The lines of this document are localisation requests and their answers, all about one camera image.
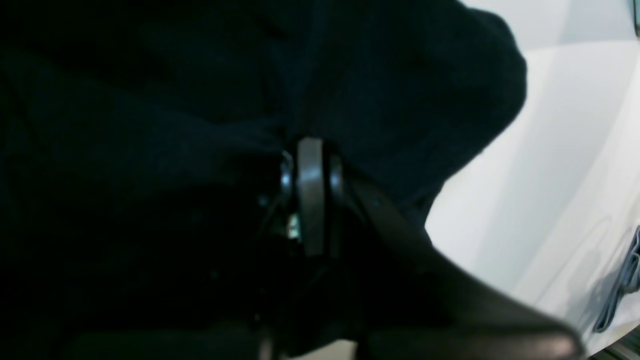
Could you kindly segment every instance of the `white wall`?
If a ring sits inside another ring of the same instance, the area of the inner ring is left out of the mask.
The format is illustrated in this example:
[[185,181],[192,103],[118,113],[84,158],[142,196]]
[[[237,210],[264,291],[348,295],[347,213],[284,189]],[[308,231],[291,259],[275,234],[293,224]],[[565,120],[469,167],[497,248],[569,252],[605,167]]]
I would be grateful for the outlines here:
[[629,0],[469,0],[529,66],[513,125],[450,179],[427,230],[480,279],[584,334],[640,224],[640,72]]

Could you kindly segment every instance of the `white surface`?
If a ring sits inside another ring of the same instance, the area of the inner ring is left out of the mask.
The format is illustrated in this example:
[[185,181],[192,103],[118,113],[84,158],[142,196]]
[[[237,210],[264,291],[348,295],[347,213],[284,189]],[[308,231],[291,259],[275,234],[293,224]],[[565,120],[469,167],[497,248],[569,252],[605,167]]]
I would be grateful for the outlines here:
[[[591,326],[640,224],[632,3],[466,3],[512,27],[528,62],[529,95],[513,125],[447,182],[426,228],[459,266],[564,319],[596,352],[628,331],[594,335]],[[640,320],[631,317],[617,321],[627,329]]]

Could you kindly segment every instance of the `dark fabric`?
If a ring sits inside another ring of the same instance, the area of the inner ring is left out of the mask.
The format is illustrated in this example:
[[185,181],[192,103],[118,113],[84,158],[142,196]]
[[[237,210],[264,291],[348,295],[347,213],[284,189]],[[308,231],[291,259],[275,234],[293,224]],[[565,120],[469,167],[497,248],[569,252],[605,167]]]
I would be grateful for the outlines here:
[[421,227],[525,73],[453,0],[1,0],[0,358],[244,316],[256,198],[300,135]]

